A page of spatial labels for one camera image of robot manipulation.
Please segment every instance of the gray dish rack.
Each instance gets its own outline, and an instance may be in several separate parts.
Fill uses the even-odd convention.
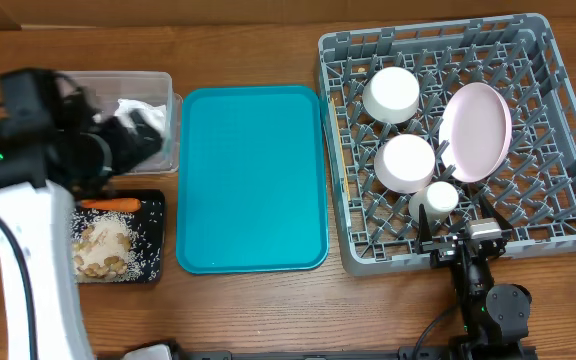
[[[452,183],[457,209],[431,225],[446,241],[481,213],[486,196],[511,224],[506,257],[576,251],[576,98],[548,21],[539,14],[343,31],[319,39],[319,91],[344,268],[353,275],[425,269],[414,253],[417,224],[410,195],[386,189],[373,159],[390,138],[417,134],[435,150],[433,181]],[[363,109],[364,85],[376,71],[404,67],[420,83],[417,114],[403,126],[374,121]],[[504,163],[468,186],[450,175],[438,129],[452,95],[484,82],[506,99],[513,139]]]

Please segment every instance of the wooden tabletop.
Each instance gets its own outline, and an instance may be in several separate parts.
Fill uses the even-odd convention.
[[[576,93],[576,18],[549,20]],[[322,34],[392,24],[1,32],[0,73],[25,66],[165,71],[182,97],[197,88],[227,85],[297,83],[314,89]],[[156,286],[80,287],[85,325],[96,352],[164,338],[176,338],[190,350],[239,353],[396,349],[413,345],[427,324],[454,303],[447,271],[348,275],[341,266],[330,184],[330,255],[321,267],[193,276],[175,257],[177,175],[124,177],[116,183],[165,193],[164,270]],[[538,347],[540,358],[576,359],[576,253],[500,260],[492,271],[498,283],[519,283],[531,291],[534,302],[525,342]],[[453,316],[427,342],[445,343],[463,332],[461,326],[461,319]],[[0,359],[5,355],[0,281]]]

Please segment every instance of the blue tray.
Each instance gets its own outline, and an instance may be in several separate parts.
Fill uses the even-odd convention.
[[[193,274],[312,269],[328,255],[318,99],[199,89],[182,108],[177,259]]]

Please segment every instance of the carrot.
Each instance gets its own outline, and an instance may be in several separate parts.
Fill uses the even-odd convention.
[[[81,207],[118,212],[135,212],[141,208],[138,199],[82,200]]]

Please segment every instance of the white cup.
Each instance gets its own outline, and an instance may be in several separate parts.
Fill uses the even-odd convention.
[[[417,112],[419,82],[406,69],[388,67],[370,79],[362,99],[364,108],[375,120],[399,124]]]
[[[435,153],[416,135],[397,135],[377,150],[375,174],[384,186],[398,193],[415,193],[430,184]]]
[[[459,202],[459,194],[455,187],[447,182],[433,183],[410,198],[408,212],[413,220],[419,223],[419,204],[424,204],[426,219],[432,224],[435,220],[443,222]]]

